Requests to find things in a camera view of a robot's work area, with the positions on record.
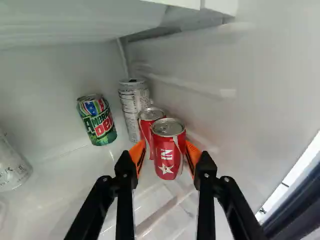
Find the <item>red can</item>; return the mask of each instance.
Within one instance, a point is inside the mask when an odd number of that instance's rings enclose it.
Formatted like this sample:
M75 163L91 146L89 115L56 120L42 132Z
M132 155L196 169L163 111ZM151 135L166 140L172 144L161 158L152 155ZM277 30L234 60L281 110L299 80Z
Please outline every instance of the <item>red can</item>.
M165 118L165 112L156 106L142 109L138 113L140 139L145 140L146 159L154 160L154 147L151 135L151 125L158 119Z
M154 168L159 178L174 180L182 173L186 153L186 127L178 119L162 118L152 126Z

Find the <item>clear container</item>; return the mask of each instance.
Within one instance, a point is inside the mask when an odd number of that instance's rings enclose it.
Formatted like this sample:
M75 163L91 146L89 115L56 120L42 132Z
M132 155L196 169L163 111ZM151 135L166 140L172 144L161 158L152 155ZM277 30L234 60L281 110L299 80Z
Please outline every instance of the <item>clear container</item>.
M19 187L32 172L31 165L12 148L0 130L0 192Z

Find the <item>white plastic panel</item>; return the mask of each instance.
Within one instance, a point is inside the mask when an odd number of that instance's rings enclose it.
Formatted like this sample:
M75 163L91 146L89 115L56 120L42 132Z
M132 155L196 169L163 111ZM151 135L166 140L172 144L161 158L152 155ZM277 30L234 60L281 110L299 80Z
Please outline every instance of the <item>white plastic panel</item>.
M0 72L0 128L32 164L91 144L76 109L86 94L103 93L117 132L126 134L116 41L5 50Z
M188 9L200 10L201 0L141 0L156 4L164 4Z
M5 0L0 49L103 42L157 27L166 6L140 0Z
M235 17L238 10L238 0L203 0L201 8Z
M244 0L236 23L128 47L131 72L210 143L219 173L236 179L254 212L320 126L319 9Z

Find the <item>soda can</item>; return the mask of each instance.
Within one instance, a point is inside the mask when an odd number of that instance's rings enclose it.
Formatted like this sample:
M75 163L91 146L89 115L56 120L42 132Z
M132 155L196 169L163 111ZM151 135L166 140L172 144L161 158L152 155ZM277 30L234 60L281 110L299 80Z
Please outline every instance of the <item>soda can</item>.
M119 82L118 94L129 140L136 144L141 140L138 113L150 105L148 85L142 79L125 79Z
M101 94L79 97L76 108L93 145L107 145L117 138L109 103Z
M140 138L145 140L146 159L154 160L154 147L151 136L151 125L158 119L166 117L165 112L156 106L142 109L138 114Z
M32 172L31 165L12 148L0 130L0 192L19 187Z
M154 168L159 178L174 180L183 170L186 127L178 119L162 118L152 126Z

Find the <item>green can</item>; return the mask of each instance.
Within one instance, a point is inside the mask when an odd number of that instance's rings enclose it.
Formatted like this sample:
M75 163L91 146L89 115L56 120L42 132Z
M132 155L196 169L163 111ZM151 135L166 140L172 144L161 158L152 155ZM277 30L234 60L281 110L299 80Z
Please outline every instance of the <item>green can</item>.
M107 145L117 138L109 103L101 94L79 97L76 108L93 145Z

